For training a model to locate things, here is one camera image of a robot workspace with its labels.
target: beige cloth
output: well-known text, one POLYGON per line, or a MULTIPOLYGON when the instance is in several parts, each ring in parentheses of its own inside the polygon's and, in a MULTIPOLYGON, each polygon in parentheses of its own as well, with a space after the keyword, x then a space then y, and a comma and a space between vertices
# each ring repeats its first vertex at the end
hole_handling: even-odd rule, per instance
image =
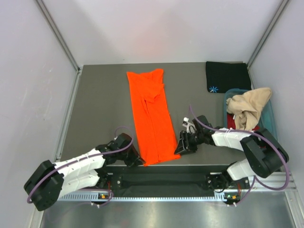
POLYGON ((227 99, 227 112, 236 115, 236 129, 251 131, 258 124, 262 110, 270 99, 270 88, 259 88, 227 99))

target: metal floor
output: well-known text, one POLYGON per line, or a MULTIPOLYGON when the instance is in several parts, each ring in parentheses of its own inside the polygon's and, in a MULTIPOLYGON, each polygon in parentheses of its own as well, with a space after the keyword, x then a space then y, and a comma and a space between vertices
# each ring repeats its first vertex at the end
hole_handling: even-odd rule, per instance
MULTIPOLYGON (((176 132, 192 104, 213 126, 223 125, 223 94, 207 92, 205 63, 84 66, 61 160, 79 156, 114 137, 120 125, 134 130, 127 71, 164 69, 168 109, 176 132)), ((230 164, 244 159, 241 151, 201 145, 195 154, 159 165, 230 164)), ((57 219, 75 204, 57 202, 49 209, 57 219)), ((283 192, 252 192, 237 208, 210 202, 112 202, 97 209, 82 205, 55 224, 43 218, 41 228, 292 228, 295 227, 283 192)))

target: black folded fabric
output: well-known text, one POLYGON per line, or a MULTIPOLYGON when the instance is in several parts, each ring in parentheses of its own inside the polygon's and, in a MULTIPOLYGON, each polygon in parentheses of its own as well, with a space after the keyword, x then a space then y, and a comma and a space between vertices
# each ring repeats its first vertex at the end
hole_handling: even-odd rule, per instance
POLYGON ((251 90, 251 81, 245 63, 206 63, 207 90, 225 93, 230 89, 251 90))

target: teal basket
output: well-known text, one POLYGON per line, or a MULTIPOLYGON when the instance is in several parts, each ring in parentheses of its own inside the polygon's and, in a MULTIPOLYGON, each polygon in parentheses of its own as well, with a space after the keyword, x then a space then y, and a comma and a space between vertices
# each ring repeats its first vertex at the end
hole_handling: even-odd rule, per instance
MULTIPOLYGON (((224 127, 227 128, 227 104, 226 101, 228 98, 232 98, 234 95, 242 95, 243 93, 247 92, 248 90, 245 89, 230 89, 225 93, 224 97, 224 127)), ((258 122, 259 127, 266 128, 275 139, 277 139, 276 135, 276 125, 275 125, 275 117, 274 113, 272 111, 271 102, 268 101, 268 103, 265 105, 262 113, 260 121, 258 122)))

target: orange cloth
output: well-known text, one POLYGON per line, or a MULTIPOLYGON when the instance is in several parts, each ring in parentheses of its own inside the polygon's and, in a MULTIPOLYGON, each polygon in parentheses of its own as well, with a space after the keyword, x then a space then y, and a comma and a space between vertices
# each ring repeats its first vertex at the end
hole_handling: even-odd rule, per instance
POLYGON ((180 158, 167 108, 163 69, 149 73, 127 72, 136 135, 144 166, 180 158))

